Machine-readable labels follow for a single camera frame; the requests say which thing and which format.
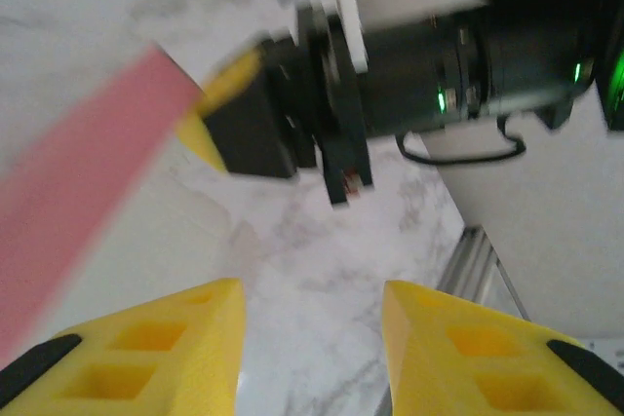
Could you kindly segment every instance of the black cable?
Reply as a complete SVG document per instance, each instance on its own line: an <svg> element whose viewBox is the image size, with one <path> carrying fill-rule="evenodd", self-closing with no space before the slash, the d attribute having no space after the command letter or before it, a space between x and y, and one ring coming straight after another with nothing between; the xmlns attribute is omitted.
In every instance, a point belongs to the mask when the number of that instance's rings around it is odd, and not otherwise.
<svg viewBox="0 0 624 416"><path fill-rule="evenodd" d="M509 160L512 158L517 158L522 156L527 151L527 146L525 145L525 141L522 140L521 137L517 135L508 135L506 126L507 120L509 116L503 116L496 119L496 124L498 126L498 131L501 135L507 140L511 141L515 144L514 149L507 151L505 153L492 153L490 155L485 156L475 156L475 157L462 157L462 158L449 158L449 159L436 159L436 158L427 158L424 156L419 156L414 153L410 153L406 150L405 140L407 137L406 133L401 133L397 135L397 145L399 146L399 151L403 155L404 158L414 161L415 163L419 163L420 165L427 166L458 166L458 165L478 165L481 163L497 163L500 161Z"/></svg>

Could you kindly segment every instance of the green led light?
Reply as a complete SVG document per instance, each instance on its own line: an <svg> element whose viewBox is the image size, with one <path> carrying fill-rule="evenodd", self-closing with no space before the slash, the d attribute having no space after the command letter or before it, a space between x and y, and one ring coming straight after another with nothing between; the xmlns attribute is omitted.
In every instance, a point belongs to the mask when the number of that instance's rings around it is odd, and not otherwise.
<svg viewBox="0 0 624 416"><path fill-rule="evenodd" d="M576 69L574 70L574 83L578 82L579 78L581 78L581 63L580 62L576 64Z"/></svg>
<svg viewBox="0 0 624 416"><path fill-rule="evenodd" d="M624 53L615 64L613 69L613 75L611 75L611 82L608 88L608 105L617 111L617 108L624 100Z"/></svg>
<svg viewBox="0 0 624 416"><path fill-rule="evenodd" d="M445 112L447 110L447 104L445 103L445 96L442 92L438 92L438 103L440 103L440 112Z"/></svg>

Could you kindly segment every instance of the marble surface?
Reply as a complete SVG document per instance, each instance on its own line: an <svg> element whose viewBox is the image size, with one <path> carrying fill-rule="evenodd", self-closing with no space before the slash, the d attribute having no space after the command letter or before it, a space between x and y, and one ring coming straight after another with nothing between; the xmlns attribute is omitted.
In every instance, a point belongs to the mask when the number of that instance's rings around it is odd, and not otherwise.
<svg viewBox="0 0 624 416"><path fill-rule="evenodd" d="M0 170L151 41L200 81L258 32L293 26L275 0L0 6ZM236 276L248 298L237 413L372 414L387 387L383 284L435 285L463 223L438 173L403 161L392 141L375 142L371 162L375 190L334 210L317 172L293 183L223 176L172 138L33 340Z"/></svg>

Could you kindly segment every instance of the square cutout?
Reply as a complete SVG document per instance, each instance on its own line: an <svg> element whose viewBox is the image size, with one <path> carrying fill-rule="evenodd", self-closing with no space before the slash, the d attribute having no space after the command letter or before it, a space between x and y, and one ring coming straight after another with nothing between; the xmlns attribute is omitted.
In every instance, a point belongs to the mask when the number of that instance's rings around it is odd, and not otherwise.
<svg viewBox="0 0 624 416"><path fill-rule="evenodd" d="M145 387L155 367L94 364L82 369L61 393L66 398L134 399Z"/></svg>
<svg viewBox="0 0 624 416"><path fill-rule="evenodd" d="M138 323L122 331L109 346L112 350L168 351L184 333L183 323Z"/></svg>
<svg viewBox="0 0 624 416"><path fill-rule="evenodd" d="M518 356L522 347L505 330L489 325L453 326L447 336L464 356Z"/></svg>
<svg viewBox="0 0 624 416"><path fill-rule="evenodd" d="M481 393L501 411L565 411L564 399L540 375L480 375Z"/></svg>

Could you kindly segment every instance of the pink object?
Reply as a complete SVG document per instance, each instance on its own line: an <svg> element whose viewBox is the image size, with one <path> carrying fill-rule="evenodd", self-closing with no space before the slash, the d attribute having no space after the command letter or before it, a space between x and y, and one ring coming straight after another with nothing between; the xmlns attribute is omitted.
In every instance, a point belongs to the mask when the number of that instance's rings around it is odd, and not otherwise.
<svg viewBox="0 0 624 416"><path fill-rule="evenodd" d="M0 182L0 364L200 92L154 49L80 102Z"/></svg>

